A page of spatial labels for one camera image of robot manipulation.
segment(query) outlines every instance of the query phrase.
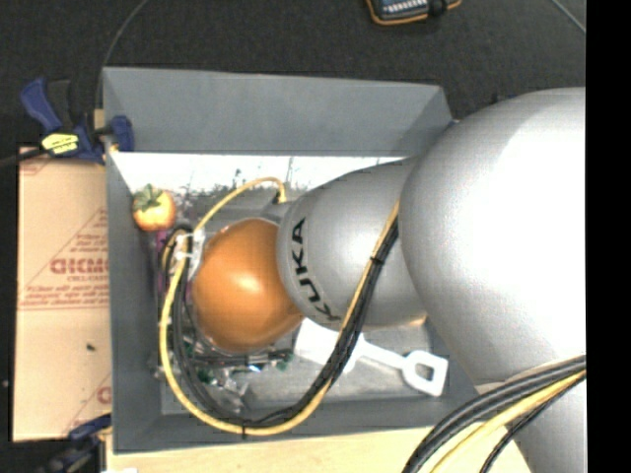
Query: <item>yellow cable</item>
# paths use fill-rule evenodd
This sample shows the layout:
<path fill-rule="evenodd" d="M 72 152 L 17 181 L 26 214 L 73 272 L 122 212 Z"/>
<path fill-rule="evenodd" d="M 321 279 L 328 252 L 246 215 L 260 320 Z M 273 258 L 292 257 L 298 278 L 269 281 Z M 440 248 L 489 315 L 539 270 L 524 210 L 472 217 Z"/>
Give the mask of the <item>yellow cable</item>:
<path fill-rule="evenodd" d="M 464 439 L 459 441 L 454 448 L 447 452 L 434 466 L 431 473 L 442 473 L 448 471 L 450 465 L 453 465 L 459 457 L 465 454 L 481 440 L 488 438 L 501 427 L 506 426 L 518 417 L 527 414 L 531 410 L 534 410 L 544 404 L 556 396 L 559 392 L 576 382 L 579 378 L 585 375 L 585 373 L 586 371 L 583 370 L 576 374 L 566 376 L 562 380 L 554 382 L 534 394 L 518 401 L 508 409 L 493 417 L 493 419 L 488 420 L 479 428 L 472 431 Z"/>
<path fill-rule="evenodd" d="M 246 182 L 244 185 L 238 187 L 234 191 L 231 191 L 226 196 L 224 196 L 219 202 L 217 202 L 212 209 L 208 211 L 208 213 L 204 216 L 204 218 L 197 224 L 195 227 L 195 231 L 202 229 L 210 219 L 217 214 L 217 212 L 222 209 L 227 203 L 234 200 L 237 196 L 247 191 L 248 189 L 252 189 L 253 187 L 259 185 L 262 182 L 276 182 L 278 186 L 278 203 L 285 203 L 287 201 L 287 196 L 285 193 L 285 184 L 280 180 L 280 178 L 276 177 L 261 177 L 251 180 L 250 182 Z"/>
<path fill-rule="evenodd" d="M 202 221 L 200 221 L 200 223 L 197 225 L 195 230 L 197 231 L 203 228 L 204 225 L 222 207 L 224 207 L 228 202 L 233 200 L 236 196 L 243 193 L 247 189 L 250 189 L 251 187 L 254 187 L 255 185 L 258 185 L 261 182 L 265 182 L 265 181 L 274 181 L 279 185 L 279 201 L 284 202 L 286 200 L 285 189 L 284 189 L 283 183 L 279 179 L 275 177 L 264 177 L 264 178 L 252 180 L 244 184 L 243 186 L 239 187 L 238 189 L 235 189 L 234 191 L 230 192 L 222 200 L 220 200 L 215 206 L 213 206 L 213 208 L 206 214 L 206 216 L 204 216 Z M 341 336 L 342 330 L 348 324 L 348 321 L 351 317 L 353 309 L 355 308 L 357 301 L 360 297 L 361 290 L 364 287 L 366 279 L 368 278 L 369 272 L 374 264 L 373 258 L 376 256 L 377 252 L 379 251 L 379 248 L 382 246 L 390 227 L 396 221 L 397 215 L 398 215 L 398 200 L 394 204 L 394 207 L 392 208 L 387 218 L 386 225 L 384 226 L 384 229 L 382 230 L 382 233 L 380 234 L 380 237 L 378 238 L 377 243 L 375 244 L 372 257 L 369 260 L 366 267 L 364 268 L 364 273 L 362 274 L 362 277 L 359 281 L 357 289 L 355 290 L 355 294 L 353 295 L 353 298 L 351 300 L 351 304 L 349 305 L 348 311 L 346 312 L 346 316 L 344 317 L 344 321 L 342 323 L 340 333 L 338 335 L 338 340 L 339 340 L 339 337 Z M 177 400 L 184 406 L 184 408 L 186 408 L 186 410 L 188 410 L 192 415 L 197 417 L 197 419 L 199 419 L 203 423 L 209 426 L 212 426 L 213 428 L 216 428 L 218 430 L 225 431 L 228 433 L 234 433 L 238 435 L 251 435 L 251 436 L 260 436 L 260 437 L 277 435 L 279 433 L 284 433 L 286 431 L 289 431 L 295 428 L 296 426 L 298 426 L 299 424 L 303 423 L 308 418 L 308 416 L 314 412 L 314 410 L 317 408 L 317 406 L 323 399 L 324 395 L 328 391 L 328 388 L 331 386 L 331 380 L 328 380 L 326 384 L 322 387 L 322 389 L 318 391 L 315 394 L 314 398 L 305 406 L 305 408 L 301 410 L 298 414 L 296 414 L 292 419 L 289 419 L 282 424 L 279 424 L 276 426 L 270 426 L 267 428 L 242 427 L 236 424 L 231 424 L 229 422 L 223 421 L 221 419 L 217 419 L 207 414 L 200 408 L 198 408 L 192 401 L 190 401 L 190 399 L 188 399 L 186 394 L 184 394 L 181 387 L 179 386 L 179 383 L 177 383 L 177 380 L 175 379 L 175 376 L 173 373 L 173 367 L 171 366 L 171 360 L 169 359 L 169 349 L 168 349 L 168 342 L 167 342 L 167 331 L 169 327 L 171 309 L 173 307 L 173 303 L 175 299 L 175 289 L 177 288 L 179 280 L 181 279 L 181 276 L 183 274 L 184 265 L 185 265 L 185 261 L 182 259 L 175 268 L 174 276 L 171 280 L 171 284 L 169 285 L 167 295 L 165 296 L 165 304 L 163 306 L 162 316 L 160 319 L 160 336 L 159 336 L 160 360 L 165 369 L 165 376 L 167 378 L 167 382 L 169 383 L 169 386 L 171 390 L 173 391 Z"/>

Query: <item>cardboard sheet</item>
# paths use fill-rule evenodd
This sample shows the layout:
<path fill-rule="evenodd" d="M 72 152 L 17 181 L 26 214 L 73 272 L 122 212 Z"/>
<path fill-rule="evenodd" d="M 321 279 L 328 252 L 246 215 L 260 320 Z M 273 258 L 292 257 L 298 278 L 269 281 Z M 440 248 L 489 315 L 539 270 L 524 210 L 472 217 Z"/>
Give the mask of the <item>cardboard sheet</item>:
<path fill-rule="evenodd" d="M 64 437 L 111 406 L 105 169 L 20 167 L 13 440 Z"/>

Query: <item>white plastic part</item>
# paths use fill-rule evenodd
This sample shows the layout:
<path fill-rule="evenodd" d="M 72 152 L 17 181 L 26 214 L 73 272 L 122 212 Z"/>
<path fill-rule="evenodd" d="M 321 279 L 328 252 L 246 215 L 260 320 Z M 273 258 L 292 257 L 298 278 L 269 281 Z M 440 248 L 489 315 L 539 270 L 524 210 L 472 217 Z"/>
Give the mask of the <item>white plastic part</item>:
<path fill-rule="evenodd" d="M 310 319 L 304 319 L 296 339 L 295 353 L 297 356 L 324 365 L 335 347 L 337 333 L 320 326 Z M 405 382 L 414 389 L 440 396 L 443 394 L 449 362 L 426 351 L 416 350 L 407 356 L 401 356 L 366 341 L 361 334 L 351 358 L 348 360 L 344 372 L 355 368 L 359 358 L 368 358 L 391 368 L 401 370 Z M 422 376 L 417 368 L 426 368 L 429 376 Z"/>

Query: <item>kuka logo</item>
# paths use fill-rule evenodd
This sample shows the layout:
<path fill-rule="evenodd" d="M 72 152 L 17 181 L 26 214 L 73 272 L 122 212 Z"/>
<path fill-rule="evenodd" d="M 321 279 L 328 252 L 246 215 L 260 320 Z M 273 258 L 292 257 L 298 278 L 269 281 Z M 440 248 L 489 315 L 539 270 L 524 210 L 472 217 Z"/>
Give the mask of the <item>kuka logo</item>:
<path fill-rule="evenodd" d="M 309 269 L 304 261 L 305 248 L 303 240 L 303 225 L 305 224 L 306 219 L 307 218 L 303 218 L 299 221 L 292 231 L 292 242 L 296 243 L 300 247 L 300 251 L 298 253 L 292 250 L 292 259 L 294 260 L 294 263 L 296 263 L 294 272 L 298 277 L 298 283 L 300 286 L 302 288 L 307 288 L 307 298 L 312 304 L 314 304 L 314 308 L 321 314 L 326 315 L 328 320 L 341 320 L 342 317 L 339 315 L 333 315 L 330 306 L 324 302 L 321 297 L 321 293 L 317 290 L 316 284 L 314 284 L 308 275 Z"/>

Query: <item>open box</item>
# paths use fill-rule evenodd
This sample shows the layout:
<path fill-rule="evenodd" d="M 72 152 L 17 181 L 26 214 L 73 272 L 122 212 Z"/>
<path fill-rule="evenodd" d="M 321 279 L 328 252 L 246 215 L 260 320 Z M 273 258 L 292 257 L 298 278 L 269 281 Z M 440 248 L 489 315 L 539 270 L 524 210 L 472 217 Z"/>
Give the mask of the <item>open box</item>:
<path fill-rule="evenodd" d="M 230 186 L 237 169 L 239 180 L 267 167 L 288 178 L 287 171 L 302 163 L 292 174 L 299 194 L 345 171 L 424 153 L 452 123 L 445 96 L 439 87 L 406 83 L 127 68 L 105 69 L 104 87 L 105 119 L 124 113 L 136 135 L 135 153 L 107 161 L 114 450 L 242 442 L 187 414 L 152 374 L 149 360 L 158 351 L 154 275 L 148 239 L 130 215 L 133 190 L 152 181 L 184 186 L 194 169 L 206 170 L 193 174 L 200 180 L 193 188 L 200 189 Z M 247 207 L 258 209 L 260 199 L 250 199 Z M 449 357 L 431 323 L 416 333 L 413 348 Z M 391 340 L 383 332 L 374 335 L 378 343 Z M 298 376 L 302 368 L 315 369 L 296 366 Z M 429 426 L 475 394 L 454 360 L 437 398 L 381 381 L 374 390 L 356 390 L 362 383 L 353 379 L 366 386 L 379 378 L 374 369 L 358 366 L 304 423 L 271 439 Z M 273 372 L 250 403 L 282 406 L 294 397 L 269 397 L 292 386 L 282 378 L 288 372 Z"/>

